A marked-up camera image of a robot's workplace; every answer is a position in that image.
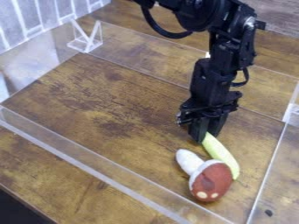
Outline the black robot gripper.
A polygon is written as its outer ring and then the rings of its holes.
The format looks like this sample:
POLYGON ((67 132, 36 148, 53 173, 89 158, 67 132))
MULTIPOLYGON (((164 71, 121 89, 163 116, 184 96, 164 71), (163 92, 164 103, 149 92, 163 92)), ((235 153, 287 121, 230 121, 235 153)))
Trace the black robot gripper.
POLYGON ((239 91, 230 87, 236 77, 235 73, 223 75, 212 67, 210 59, 199 59, 195 63, 188 100, 180 106, 178 124, 188 124, 188 134, 202 143, 210 127, 210 133, 216 137, 227 121, 230 112, 238 109, 242 97, 239 91))

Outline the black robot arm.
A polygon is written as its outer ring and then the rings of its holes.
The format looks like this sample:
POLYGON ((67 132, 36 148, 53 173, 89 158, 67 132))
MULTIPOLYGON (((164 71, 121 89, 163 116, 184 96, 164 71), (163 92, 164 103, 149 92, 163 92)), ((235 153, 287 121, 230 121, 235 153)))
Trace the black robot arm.
POLYGON ((238 73, 247 74, 256 57, 256 30, 266 28, 255 9, 239 0, 133 0, 152 29, 170 39, 182 39, 195 32, 210 33, 210 57, 195 63, 191 77, 191 97, 180 106, 178 123, 188 127, 188 134, 202 142, 216 136, 231 112, 238 110, 247 83, 236 82, 238 73), (149 10, 160 5, 172 11, 183 32, 167 31, 149 10))

